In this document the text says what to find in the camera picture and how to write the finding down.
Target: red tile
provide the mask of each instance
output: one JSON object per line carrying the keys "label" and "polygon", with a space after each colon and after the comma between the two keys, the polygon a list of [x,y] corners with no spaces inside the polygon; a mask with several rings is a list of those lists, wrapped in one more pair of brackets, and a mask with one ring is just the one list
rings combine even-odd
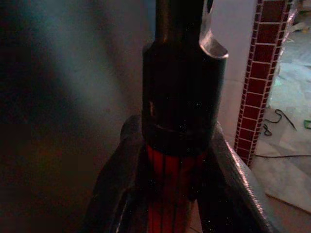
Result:
{"label": "red tile", "polygon": [[257,30],[253,31],[252,38],[257,38]]}
{"label": "red tile", "polygon": [[242,159],[243,163],[247,163],[248,161],[248,156],[240,156],[240,158]]}
{"label": "red tile", "polygon": [[258,23],[254,23],[253,30],[257,30],[257,29],[258,29]]}
{"label": "red tile", "polygon": [[243,112],[243,116],[257,120],[259,115],[259,109],[246,106]]}
{"label": "red tile", "polygon": [[263,94],[266,82],[257,79],[249,79],[248,91]]}
{"label": "red tile", "polygon": [[244,159],[247,159],[249,156],[249,151],[238,148],[237,154]]}
{"label": "red tile", "polygon": [[272,63],[271,63],[271,68],[275,68],[276,65],[277,65],[277,62],[272,62]]}
{"label": "red tile", "polygon": [[254,61],[271,62],[273,56],[273,45],[256,45]]}
{"label": "red tile", "polygon": [[241,129],[239,137],[252,141],[254,133],[255,133],[254,131]]}
{"label": "red tile", "polygon": [[253,154],[255,153],[255,150],[251,150],[250,151],[250,155],[249,155],[249,159],[247,161],[247,164],[248,166],[251,166],[252,165],[252,160],[253,160]]}
{"label": "red tile", "polygon": [[262,22],[280,22],[282,19],[284,0],[280,1],[265,1],[261,15]]}
{"label": "red tile", "polygon": [[276,52],[276,50],[275,50],[275,51],[274,51],[274,55],[279,56],[280,54],[279,54],[279,52]]}
{"label": "red tile", "polygon": [[243,149],[251,149],[252,143],[243,139],[239,139],[239,145],[238,147],[243,148]]}
{"label": "red tile", "polygon": [[283,21],[286,22],[288,20],[288,13],[284,15]]}
{"label": "red tile", "polygon": [[285,29],[286,29],[286,23],[282,23],[281,31],[284,31]]}
{"label": "red tile", "polygon": [[260,107],[262,98],[263,98],[263,95],[248,93],[246,96],[246,104]]}
{"label": "red tile", "polygon": [[260,24],[258,29],[257,43],[275,43],[278,33],[278,25]]}
{"label": "red tile", "polygon": [[258,139],[254,139],[251,150],[256,148]]}
{"label": "red tile", "polygon": [[259,21],[259,14],[255,14],[255,22]]}
{"label": "red tile", "polygon": [[259,13],[261,11],[261,6],[258,5],[257,8],[256,8],[256,13]]}
{"label": "red tile", "polygon": [[270,66],[268,64],[253,63],[251,69],[251,77],[266,79],[269,74]]}
{"label": "red tile", "polygon": [[284,32],[280,32],[280,34],[278,35],[278,38],[283,39],[283,37],[284,37]]}
{"label": "red tile", "polygon": [[256,128],[257,122],[255,120],[250,120],[243,118],[241,127],[244,129],[254,130]]}
{"label": "red tile", "polygon": [[281,46],[282,45],[282,40],[278,40],[276,46]]}
{"label": "red tile", "polygon": [[254,52],[255,50],[255,46],[251,46],[251,48],[249,49],[250,52]]}

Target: green object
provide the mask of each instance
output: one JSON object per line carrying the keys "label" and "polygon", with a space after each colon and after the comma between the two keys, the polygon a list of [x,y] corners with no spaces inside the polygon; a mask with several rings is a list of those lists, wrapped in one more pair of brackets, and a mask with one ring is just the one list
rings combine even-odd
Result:
{"label": "green object", "polygon": [[311,130],[311,120],[304,120],[303,124],[304,124],[306,129]]}

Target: floor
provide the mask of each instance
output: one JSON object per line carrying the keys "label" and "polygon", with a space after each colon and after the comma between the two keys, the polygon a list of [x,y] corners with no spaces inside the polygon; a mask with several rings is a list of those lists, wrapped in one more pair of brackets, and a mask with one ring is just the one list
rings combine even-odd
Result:
{"label": "floor", "polygon": [[[310,233],[311,215],[280,200],[268,197],[276,218],[287,229],[288,233]],[[190,228],[187,233],[202,233],[198,205],[195,203]]]}
{"label": "floor", "polygon": [[[297,20],[311,27],[311,13]],[[303,125],[311,120],[311,30],[289,35],[279,66],[265,119],[277,120],[280,109],[296,130],[284,117],[265,122],[272,136],[261,134],[256,155],[264,157],[254,158],[252,170],[289,232],[311,232],[311,157],[301,156],[311,155],[311,130]]]}

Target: black cable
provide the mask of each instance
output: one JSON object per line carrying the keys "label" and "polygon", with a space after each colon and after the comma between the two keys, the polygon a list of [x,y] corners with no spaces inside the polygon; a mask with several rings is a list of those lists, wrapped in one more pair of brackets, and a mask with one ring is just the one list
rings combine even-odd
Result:
{"label": "black cable", "polygon": [[[288,118],[288,116],[286,116],[285,113],[283,113],[280,109],[276,109],[274,112],[279,116],[279,119],[278,119],[278,120],[272,121],[272,120],[265,119],[265,120],[263,120],[263,122],[268,121],[268,122],[270,122],[270,123],[277,124],[277,123],[279,123],[279,122],[282,120],[282,115],[283,115],[283,116],[288,120],[288,122],[291,124],[291,126],[297,131],[295,125],[291,122],[291,120]],[[263,128],[264,128],[264,130],[265,130],[265,131],[263,132],[264,135],[266,135],[266,136],[272,136],[272,132],[269,130],[267,124],[264,123],[264,124],[263,124]]]}
{"label": "black cable", "polygon": [[268,159],[277,159],[277,158],[294,158],[294,157],[311,157],[311,155],[283,155],[283,156],[263,156],[263,155],[256,155],[256,157],[260,158],[268,158]]}

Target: gray wall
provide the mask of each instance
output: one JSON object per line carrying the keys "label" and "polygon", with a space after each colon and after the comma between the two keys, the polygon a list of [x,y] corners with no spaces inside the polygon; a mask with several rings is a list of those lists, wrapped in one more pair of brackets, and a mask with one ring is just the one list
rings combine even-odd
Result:
{"label": "gray wall", "polygon": [[14,143],[1,145],[7,153],[1,188],[24,187],[33,204],[6,203],[0,214],[25,217],[35,208],[32,217],[51,212],[72,232],[123,122],[140,113],[141,51],[151,41],[147,11],[141,0],[24,0],[7,10],[7,52],[20,61],[8,63],[3,86],[18,93],[14,104],[32,139],[18,139],[19,127],[5,136]]}

